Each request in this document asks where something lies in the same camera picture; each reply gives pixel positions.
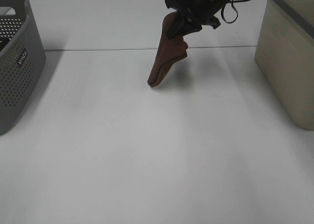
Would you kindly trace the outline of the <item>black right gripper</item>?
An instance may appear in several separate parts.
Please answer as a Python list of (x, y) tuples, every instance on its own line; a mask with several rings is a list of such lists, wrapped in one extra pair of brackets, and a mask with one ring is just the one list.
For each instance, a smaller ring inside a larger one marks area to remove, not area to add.
[(214, 15), (231, 0), (165, 0), (167, 8), (177, 12), (169, 14), (167, 38), (169, 40), (200, 32), (202, 26), (217, 28), (220, 22)]

